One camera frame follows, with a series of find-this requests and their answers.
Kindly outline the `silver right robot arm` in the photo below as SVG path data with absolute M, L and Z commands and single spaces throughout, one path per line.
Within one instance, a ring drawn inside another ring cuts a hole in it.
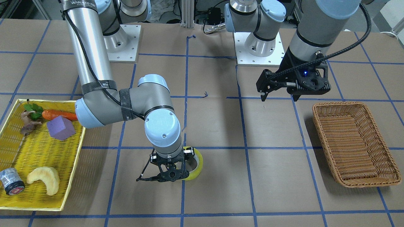
M 158 74 L 140 78 L 137 87 L 118 90 L 112 77 L 108 53 L 128 50 L 130 37 L 120 24 L 151 17 L 149 0 L 60 0 L 74 48 L 83 98 L 75 113 L 85 128 L 140 118 L 153 145 L 148 163 L 159 168 L 156 176 L 138 181 L 193 180 L 203 168 L 201 153 L 183 147 L 180 122 L 175 115 L 170 90 Z

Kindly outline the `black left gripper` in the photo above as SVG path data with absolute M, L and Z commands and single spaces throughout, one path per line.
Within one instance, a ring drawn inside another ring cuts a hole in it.
M 323 95 L 331 90 L 328 71 L 324 61 L 281 76 L 264 69 L 256 82 L 257 92 L 261 94 L 261 101 L 264 102 L 270 92 L 286 87 L 286 83 L 295 83 L 294 86 L 287 86 L 287 92 L 292 95 L 294 102 L 297 102 L 301 95 Z

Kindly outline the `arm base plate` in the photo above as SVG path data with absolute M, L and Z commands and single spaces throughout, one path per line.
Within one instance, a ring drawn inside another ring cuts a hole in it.
M 279 33 L 271 41 L 257 39 L 251 32 L 236 32 L 233 35 L 238 66 L 280 66 L 285 51 Z
M 136 63 L 141 25 L 121 25 L 112 35 L 104 36 L 107 56 L 111 63 Z

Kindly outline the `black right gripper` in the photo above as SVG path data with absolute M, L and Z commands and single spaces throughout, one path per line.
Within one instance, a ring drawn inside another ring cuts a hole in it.
M 159 156 L 153 149 L 149 160 L 136 181 L 174 182 L 179 179 L 182 180 L 187 178 L 190 171 L 190 164 L 188 160 L 189 155 L 184 153 L 184 149 L 182 149 L 180 154 L 177 156 L 169 158 Z M 150 163 L 157 164 L 160 173 L 153 177 L 143 178 L 143 174 Z

